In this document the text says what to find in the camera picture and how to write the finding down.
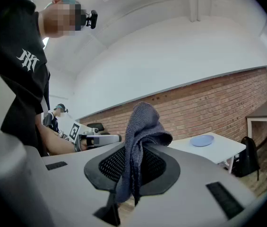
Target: table leg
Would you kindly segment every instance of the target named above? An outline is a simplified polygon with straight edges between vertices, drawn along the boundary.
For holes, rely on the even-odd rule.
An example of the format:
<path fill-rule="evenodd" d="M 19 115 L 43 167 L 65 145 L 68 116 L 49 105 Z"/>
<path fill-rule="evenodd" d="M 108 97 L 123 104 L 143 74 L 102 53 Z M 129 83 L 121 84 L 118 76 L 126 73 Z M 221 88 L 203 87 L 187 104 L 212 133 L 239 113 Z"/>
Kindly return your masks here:
<path fill-rule="evenodd" d="M 228 173 L 230 173 L 230 174 L 231 174 L 231 171 L 232 171 L 233 162 L 234 162 L 234 156 L 231 157 L 230 164 L 229 164 Z"/>
<path fill-rule="evenodd" d="M 248 123 L 248 137 L 252 138 L 252 121 L 250 118 L 247 118 Z"/>

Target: wooden floor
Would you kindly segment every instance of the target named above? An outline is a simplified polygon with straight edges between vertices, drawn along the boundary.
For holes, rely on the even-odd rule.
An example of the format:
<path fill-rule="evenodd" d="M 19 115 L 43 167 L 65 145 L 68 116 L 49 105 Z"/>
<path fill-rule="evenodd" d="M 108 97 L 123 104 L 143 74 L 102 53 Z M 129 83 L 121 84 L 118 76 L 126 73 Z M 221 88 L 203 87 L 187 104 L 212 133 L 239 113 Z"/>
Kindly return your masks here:
<path fill-rule="evenodd" d="M 242 181 L 248 188 L 250 188 L 256 196 L 260 196 L 261 194 L 267 191 L 267 141 L 258 148 L 257 154 L 260 165 L 259 181 L 257 181 L 257 172 L 238 179 Z M 121 225 L 126 223 L 127 217 L 133 210 L 133 197 L 119 205 L 119 216 L 121 219 Z"/>

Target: white logo print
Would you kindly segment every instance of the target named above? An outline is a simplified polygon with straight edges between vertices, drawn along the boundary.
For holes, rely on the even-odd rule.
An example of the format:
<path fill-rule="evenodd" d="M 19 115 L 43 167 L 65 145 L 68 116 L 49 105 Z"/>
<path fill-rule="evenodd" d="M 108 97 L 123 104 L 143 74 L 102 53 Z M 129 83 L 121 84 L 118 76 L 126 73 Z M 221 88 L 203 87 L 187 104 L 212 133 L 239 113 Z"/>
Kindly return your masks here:
<path fill-rule="evenodd" d="M 27 66 L 27 69 L 30 70 L 31 68 L 33 68 L 33 72 L 34 72 L 34 67 L 35 67 L 35 64 L 37 63 L 37 61 L 39 61 L 39 59 L 35 56 L 35 55 L 32 55 L 29 51 L 26 51 L 24 49 L 23 50 L 23 53 L 20 57 L 17 57 L 20 61 L 24 60 L 25 58 L 25 61 L 22 63 L 22 66 L 25 67 Z"/>

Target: white desk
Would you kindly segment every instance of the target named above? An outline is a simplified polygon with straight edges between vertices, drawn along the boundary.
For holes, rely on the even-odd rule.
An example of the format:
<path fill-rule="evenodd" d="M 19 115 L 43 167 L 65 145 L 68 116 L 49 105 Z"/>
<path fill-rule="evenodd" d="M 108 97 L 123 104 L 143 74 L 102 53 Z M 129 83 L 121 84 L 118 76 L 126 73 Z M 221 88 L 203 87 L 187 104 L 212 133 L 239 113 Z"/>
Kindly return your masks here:
<path fill-rule="evenodd" d="M 172 141 L 169 147 L 205 157 L 216 164 L 225 162 L 227 159 L 231 159 L 230 164 L 225 162 L 226 166 L 229 169 L 229 173 L 231 173 L 234 156 L 242 152 L 246 148 L 246 146 L 218 134 L 211 132 L 206 134 L 214 136 L 212 144 L 208 146 L 193 146 L 190 143 L 191 138 L 186 138 L 182 140 Z"/>

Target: black backpack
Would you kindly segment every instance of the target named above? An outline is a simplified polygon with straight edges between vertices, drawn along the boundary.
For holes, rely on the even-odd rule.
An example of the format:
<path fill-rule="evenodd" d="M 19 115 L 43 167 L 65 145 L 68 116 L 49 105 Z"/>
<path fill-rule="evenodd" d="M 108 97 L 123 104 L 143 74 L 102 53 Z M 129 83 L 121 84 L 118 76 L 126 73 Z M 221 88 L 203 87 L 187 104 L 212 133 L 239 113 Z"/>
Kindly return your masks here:
<path fill-rule="evenodd" d="M 246 145 L 246 149 L 239 153 L 239 157 L 234 160 L 233 173 L 237 177 L 243 177 L 257 171 L 258 181 L 260 167 L 255 142 L 246 136 L 241 140 L 241 144 Z"/>

